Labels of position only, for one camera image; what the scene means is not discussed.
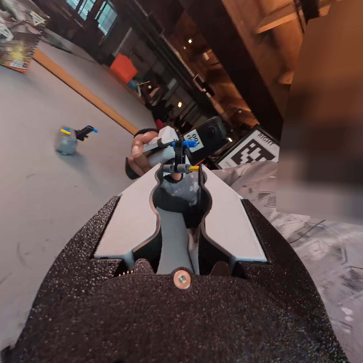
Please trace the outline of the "orange crate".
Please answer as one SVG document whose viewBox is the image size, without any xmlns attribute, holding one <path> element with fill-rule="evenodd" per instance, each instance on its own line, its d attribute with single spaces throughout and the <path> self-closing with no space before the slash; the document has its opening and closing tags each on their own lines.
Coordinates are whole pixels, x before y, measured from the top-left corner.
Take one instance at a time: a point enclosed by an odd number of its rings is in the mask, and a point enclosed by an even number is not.
<svg viewBox="0 0 363 363">
<path fill-rule="evenodd" d="M 110 71 L 124 84 L 128 84 L 138 73 L 132 61 L 122 54 L 118 54 L 110 66 Z"/>
</svg>

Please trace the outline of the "grey toy motor block assembly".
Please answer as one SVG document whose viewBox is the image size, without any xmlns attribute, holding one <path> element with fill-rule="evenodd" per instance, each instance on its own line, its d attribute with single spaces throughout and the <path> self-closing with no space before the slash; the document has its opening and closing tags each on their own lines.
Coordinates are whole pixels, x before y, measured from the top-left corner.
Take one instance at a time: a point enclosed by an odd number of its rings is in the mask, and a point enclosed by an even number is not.
<svg viewBox="0 0 363 363">
<path fill-rule="evenodd" d="M 63 156 L 74 155 L 78 141 L 86 141 L 92 132 L 98 133 L 98 130 L 90 125 L 80 130 L 62 126 L 56 135 L 55 151 Z"/>
</svg>

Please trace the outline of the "person's right forearm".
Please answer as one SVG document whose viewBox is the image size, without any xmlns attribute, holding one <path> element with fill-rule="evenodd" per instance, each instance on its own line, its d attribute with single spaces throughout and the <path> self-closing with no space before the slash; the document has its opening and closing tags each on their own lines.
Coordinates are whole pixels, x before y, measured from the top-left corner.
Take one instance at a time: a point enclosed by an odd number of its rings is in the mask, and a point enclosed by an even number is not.
<svg viewBox="0 0 363 363">
<path fill-rule="evenodd" d="M 197 172 L 182 174 L 179 180 L 176 180 L 175 176 L 175 174 L 164 176 L 158 203 L 165 211 L 184 213 L 198 202 L 199 176 Z"/>
</svg>

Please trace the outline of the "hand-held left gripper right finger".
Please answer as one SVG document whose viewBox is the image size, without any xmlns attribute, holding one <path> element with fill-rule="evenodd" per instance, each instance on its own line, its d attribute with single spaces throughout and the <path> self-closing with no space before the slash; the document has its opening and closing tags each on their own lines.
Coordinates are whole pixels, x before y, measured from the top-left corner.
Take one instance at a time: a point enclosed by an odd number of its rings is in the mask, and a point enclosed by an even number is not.
<svg viewBox="0 0 363 363">
<path fill-rule="evenodd" d="M 246 199 L 206 166 L 200 166 L 203 206 L 199 239 L 199 267 L 213 268 L 217 262 L 234 268 L 237 262 L 268 262 L 244 206 Z"/>
</svg>

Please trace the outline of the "grey desk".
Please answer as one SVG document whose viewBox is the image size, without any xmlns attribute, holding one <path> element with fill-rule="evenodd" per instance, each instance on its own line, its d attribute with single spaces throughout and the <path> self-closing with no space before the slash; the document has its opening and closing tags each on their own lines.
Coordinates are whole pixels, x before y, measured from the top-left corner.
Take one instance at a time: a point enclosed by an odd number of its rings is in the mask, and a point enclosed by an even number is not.
<svg viewBox="0 0 363 363">
<path fill-rule="evenodd" d="M 1 350 L 14 345 L 65 244 L 131 181 L 132 134 L 37 62 L 1 66 Z M 62 126 L 98 130 L 74 155 L 55 151 Z"/>
</svg>

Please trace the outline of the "black white marker board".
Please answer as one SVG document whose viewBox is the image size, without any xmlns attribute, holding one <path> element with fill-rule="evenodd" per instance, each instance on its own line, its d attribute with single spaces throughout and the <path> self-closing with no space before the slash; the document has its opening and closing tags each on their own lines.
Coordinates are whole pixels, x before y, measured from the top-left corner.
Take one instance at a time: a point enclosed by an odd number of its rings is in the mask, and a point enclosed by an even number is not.
<svg viewBox="0 0 363 363">
<path fill-rule="evenodd" d="M 214 166 L 221 170 L 255 161 L 278 162 L 280 142 L 260 125 L 254 126 L 231 149 L 221 155 Z"/>
</svg>

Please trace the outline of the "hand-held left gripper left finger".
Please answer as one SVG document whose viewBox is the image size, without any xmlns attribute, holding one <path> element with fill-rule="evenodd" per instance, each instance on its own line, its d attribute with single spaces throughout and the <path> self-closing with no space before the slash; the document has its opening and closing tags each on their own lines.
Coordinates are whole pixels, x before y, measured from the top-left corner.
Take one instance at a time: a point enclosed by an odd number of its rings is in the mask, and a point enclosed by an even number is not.
<svg viewBox="0 0 363 363">
<path fill-rule="evenodd" d="M 95 259 L 122 259 L 128 270 L 138 259 L 146 259 L 158 269 L 161 250 L 161 217 L 154 206 L 154 192 L 163 177 L 158 163 L 134 181 L 118 197 L 93 253 Z"/>
</svg>

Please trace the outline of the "person's right hand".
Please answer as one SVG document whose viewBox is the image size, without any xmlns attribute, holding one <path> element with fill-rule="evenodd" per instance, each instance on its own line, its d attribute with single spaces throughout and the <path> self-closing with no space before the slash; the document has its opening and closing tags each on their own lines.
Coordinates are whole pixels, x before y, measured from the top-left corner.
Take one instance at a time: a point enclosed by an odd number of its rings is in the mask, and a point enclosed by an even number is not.
<svg viewBox="0 0 363 363">
<path fill-rule="evenodd" d="M 137 135 L 132 141 L 131 154 L 128 157 L 129 166 L 138 176 L 143 176 L 152 168 L 148 162 L 148 156 L 154 151 L 151 150 L 143 153 L 143 146 L 157 136 L 157 132 L 149 131 L 145 134 Z"/>
</svg>

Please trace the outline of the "grey table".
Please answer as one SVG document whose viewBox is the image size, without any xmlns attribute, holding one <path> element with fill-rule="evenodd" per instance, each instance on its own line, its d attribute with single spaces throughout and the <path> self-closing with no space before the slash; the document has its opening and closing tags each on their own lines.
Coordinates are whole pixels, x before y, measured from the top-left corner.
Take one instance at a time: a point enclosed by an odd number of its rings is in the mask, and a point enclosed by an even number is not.
<svg viewBox="0 0 363 363">
<path fill-rule="evenodd" d="M 151 112 L 131 89 L 60 35 L 46 30 L 34 60 L 131 134 L 155 128 Z"/>
</svg>

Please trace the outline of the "factory window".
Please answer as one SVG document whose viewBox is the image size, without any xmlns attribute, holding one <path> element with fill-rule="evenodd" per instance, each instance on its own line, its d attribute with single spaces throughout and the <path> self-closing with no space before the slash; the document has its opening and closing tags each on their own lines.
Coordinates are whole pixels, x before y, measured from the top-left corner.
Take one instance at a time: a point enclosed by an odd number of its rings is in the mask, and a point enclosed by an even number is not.
<svg viewBox="0 0 363 363">
<path fill-rule="evenodd" d="M 108 36 L 117 19 L 117 13 L 112 1 L 108 0 L 66 0 L 66 4 L 75 14 L 80 25 L 91 26 Z"/>
</svg>

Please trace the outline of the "small black toy brick assembly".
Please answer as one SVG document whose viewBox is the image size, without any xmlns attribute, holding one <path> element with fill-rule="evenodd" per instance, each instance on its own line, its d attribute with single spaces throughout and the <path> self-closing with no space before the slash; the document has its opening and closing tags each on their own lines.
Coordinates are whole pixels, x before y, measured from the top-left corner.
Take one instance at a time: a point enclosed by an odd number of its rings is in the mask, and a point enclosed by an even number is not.
<svg viewBox="0 0 363 363">
<path fill-rule="evenodd" d="M 199 171 L 199 166 L 192 166 L 186 162 L 186 150 L 197 147 L 195 139 L 177 140 L 169 143 L 158 142 L 160 148 L 172 147 L 175 153 L 174 164 L 164 164 L 163 172 L 167 174 L 189 174 Z"/>
</svg>

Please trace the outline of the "toy truck cardboard box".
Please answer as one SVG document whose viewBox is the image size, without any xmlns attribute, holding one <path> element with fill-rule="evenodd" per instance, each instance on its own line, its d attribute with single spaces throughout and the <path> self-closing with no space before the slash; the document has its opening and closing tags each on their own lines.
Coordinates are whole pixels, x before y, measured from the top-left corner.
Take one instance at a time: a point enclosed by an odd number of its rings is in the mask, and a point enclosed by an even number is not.
<svg viewBox="0 0 363 363">
<path fill-rule="evenodd" d="M 0 1 L 1 66 L 27 72 L 48 18 L 33 1 Z"/>
</svg>

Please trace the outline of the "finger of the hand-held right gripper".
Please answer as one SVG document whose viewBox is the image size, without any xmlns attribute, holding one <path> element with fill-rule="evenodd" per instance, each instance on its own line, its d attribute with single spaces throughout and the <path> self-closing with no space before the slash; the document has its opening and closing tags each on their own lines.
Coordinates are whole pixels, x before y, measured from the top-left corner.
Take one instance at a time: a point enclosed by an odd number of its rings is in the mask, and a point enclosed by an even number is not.
<svg viewBox="0 0 363 363">
<path fill-rule="evenodd" d="M 167 148 L 168 146 L 172 146 L 172 143 L 176 141 L 185 140 L 184 137 L 174 127 L 165 126 L 158 133 L 157 147 Z"/>
</svg>

